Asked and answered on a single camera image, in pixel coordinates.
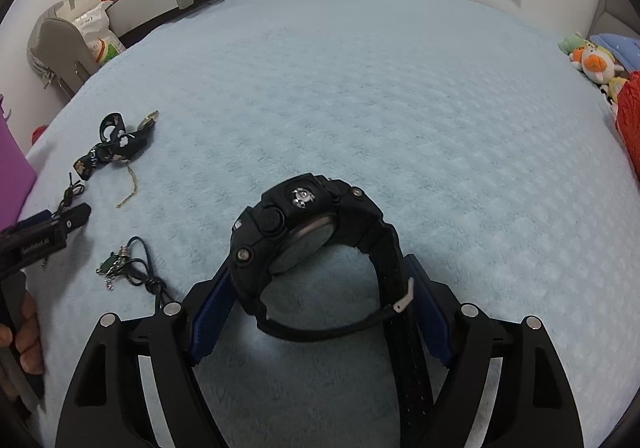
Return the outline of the person's left hand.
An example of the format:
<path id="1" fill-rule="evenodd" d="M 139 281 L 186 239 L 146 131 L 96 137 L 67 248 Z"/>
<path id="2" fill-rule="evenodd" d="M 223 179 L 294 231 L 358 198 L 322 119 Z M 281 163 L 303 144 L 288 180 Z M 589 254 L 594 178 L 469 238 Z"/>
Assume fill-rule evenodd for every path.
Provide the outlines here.
<path id="1" fill-rule="evenodd" d="M 0 324 L 1 347 L 14 346 L 20 353 L 21 366 L 26 373 L 42 376 L 44 362 L 40 341 L 37 307 L 32 294 L 25 292 L 22 303 L 22 326 L 13 333 L 5 324 Z"/>

